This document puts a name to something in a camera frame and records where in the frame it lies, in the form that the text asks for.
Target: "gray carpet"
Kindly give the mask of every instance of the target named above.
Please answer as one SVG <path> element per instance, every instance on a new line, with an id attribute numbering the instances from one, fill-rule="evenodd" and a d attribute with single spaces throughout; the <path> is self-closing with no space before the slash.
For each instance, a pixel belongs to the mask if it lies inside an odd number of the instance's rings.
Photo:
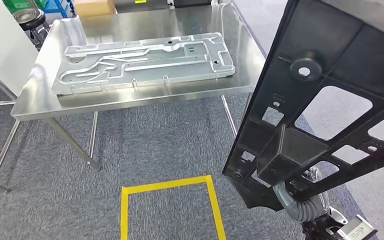
<path id="1" fill-rule="evenodd" d="M 246 97 L 228 97 L 237 122 Z M 13 122 L 10 109 L 0 107 L 0 146 Z M 92 114 L 59 120 L 87 146 Z M 221 175 L 232 142 L 220 98 L 101 112 L 95 152 L 101 171 L 91 170 L 44 121 L 22 122 L 0 173 L 0 184 L 13 190 L 0 195 L 0 240 L 119 239 L 121 186 L 207 174 L 227 239 L 303 239 L 283 211 L 247 209 Z M 130 197 L 129 239 L 215 239 L 207 194 L 194 188 Z M 346 191 L 334 190 L 331 199 L 347 215 L 360 211 Z"/>

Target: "stainless steel table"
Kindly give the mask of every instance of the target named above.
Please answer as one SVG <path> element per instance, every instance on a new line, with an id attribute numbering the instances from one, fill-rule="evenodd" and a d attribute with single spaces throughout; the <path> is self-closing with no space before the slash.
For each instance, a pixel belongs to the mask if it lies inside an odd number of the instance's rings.
<path id="1" fill-rule="evenodd" d="M 58 97 L 52 91 L 60 64 L 68 63 L 64 57 L 68 46 L 211 32 L 224 36 L 236 67 L 233 76 Z M 232 3 L 56 20 L 11 114 L 20 121 L 47 119 L 88 164 L 99 169 L 92 160 L 98 111 L 221 96 L 232 132 L 236 134 L 224 95 L 253 92 L 264 62 L 261 50 Z M 54 119 L 55 116 L 87 112 L 95 112 L 88 152 Z"/>

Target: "black plastic frame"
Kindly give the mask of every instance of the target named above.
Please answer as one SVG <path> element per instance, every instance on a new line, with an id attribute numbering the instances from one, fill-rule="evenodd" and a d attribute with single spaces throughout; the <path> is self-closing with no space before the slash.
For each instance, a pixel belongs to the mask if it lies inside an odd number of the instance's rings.
<path id="1" fill-rule="evenodd" d="M 251 177 L 255 170 L 270 185 L 284 181 L 296 198 L 306 199 L 384 167 L 384 141 L 368 134 L 370 128 L 384 120 L 384 29 L 359 19 L 352 9 L 339 10 L 325 2 L 287 3 L 223 169 L 249 208 L 282 209 L 272 188 Z M 311 76 L 297 75 L 297 66 L 311 69 Z M 294 125 L 326 86 L 338 87 L 372 103 L 369 111 L 327 141 Z M 284 114 L 277 126 L 262 120 L 268 107 Z M 332 153 L 344 145 L 370 156 L 354 164 L 333 157 Z M 369 146 L 377 147 L 377 151 L 368 150 Z M 244 151 L 255 159 L 242 159 Z M 321 161 L 332 163 L 339 171 L 318 182 L 302 177 L 304 171 Z M 291 181 L 300 185 L 299 189 Z"/>

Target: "cardboard box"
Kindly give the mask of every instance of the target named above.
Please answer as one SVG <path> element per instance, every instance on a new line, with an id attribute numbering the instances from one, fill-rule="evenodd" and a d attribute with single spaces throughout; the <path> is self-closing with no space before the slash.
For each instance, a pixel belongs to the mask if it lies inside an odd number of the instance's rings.
<path id="1" fill-rule="evenodd" d="M 80 18 L 112 15 L 116 9 L 114 0 L 75 0 L 74 8 Z"/>

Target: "yellow floor marking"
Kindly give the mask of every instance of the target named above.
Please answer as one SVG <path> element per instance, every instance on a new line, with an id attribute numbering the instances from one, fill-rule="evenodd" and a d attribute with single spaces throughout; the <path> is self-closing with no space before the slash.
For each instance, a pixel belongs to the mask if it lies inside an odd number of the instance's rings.
<path id="1" fill-rule="evenodd" d="M 214 188 L 211 175 L 195 176 L 178 180 L 163 181 L 138 186 L 123 186 L 121 188 L 120 199 L 120 239 L 128 240 L 128 215 L 129 215 L 129 195 L 143 192 L 150 192 L 162 189 L 176 188 L 193 184 L 206 184 L 208 189 L 209 201 L 211 203 L 212 215 L 214 217 L 215 229 L 219 240 L 226 240 L 223 227 L 222 215 L 220 214 L 219 203 L 217 202 L 216 190 Z"/>
<path id="2" fill-rule="evenodd" d="M 217 202 L 216 189 L 214 188 L 211 175 L 205 176 L 206 187 L 208 189 L 209 202 L 211 203 L 212 216 L 214 217 L 215 229 L 217 230 L 218 240 L 226 240 L 225 228 L 223 227 L 222 214 L 220 213 L 219 203 Z"/>

